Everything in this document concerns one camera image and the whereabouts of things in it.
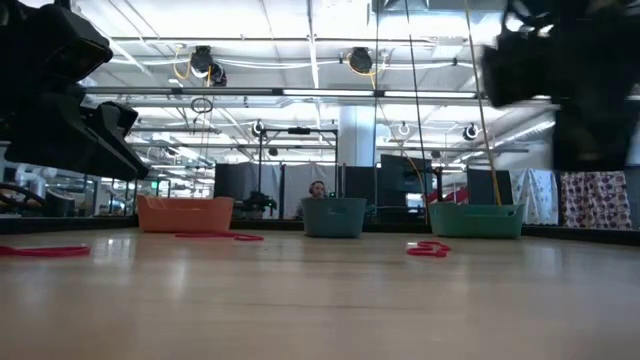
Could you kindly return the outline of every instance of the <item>pillar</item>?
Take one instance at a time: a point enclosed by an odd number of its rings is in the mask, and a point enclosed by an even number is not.
[[[374,166],[375,128],[373,106],[341,107],[338,120],[338,163],[347,166]]]

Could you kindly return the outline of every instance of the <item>teal basket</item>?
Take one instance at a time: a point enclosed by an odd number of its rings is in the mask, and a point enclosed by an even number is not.
[[[304,199],[304,231],[311,237],[360,237],[366,205],[366,199]]]
[[[435,235],[458,238],[518,238],[522,232],[523,205],[429,204]]]

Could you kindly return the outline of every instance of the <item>white curtain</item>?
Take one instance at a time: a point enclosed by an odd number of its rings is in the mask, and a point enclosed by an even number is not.
[[[548,170],[511,170],[513,203],[524,205],[524,223],[558,225],[558,185]]]
[[[284,171],[284,218],[296,216],[296,207],[301,199],[309,197],[309,185],[322,181],[327,194],[336,191],[334,165],[287,165]]]

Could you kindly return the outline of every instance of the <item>floral curtain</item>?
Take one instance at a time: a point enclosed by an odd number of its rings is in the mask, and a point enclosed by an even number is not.
[[[631,229],[624,172],[569,173],[561,179],[565,226]]]
[[[509,171],[514,204],[524,205],[524,223],[558,225],[558,185],[552,171]]]

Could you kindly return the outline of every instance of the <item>plastic basket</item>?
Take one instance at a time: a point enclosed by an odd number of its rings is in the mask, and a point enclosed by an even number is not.
[[[304,199],[304,231],[311,237],[360,237],[366,205],[366,199]]]
[[[523,205],[429,205],[434,234],[462,238],[518,238],[522,232]]]

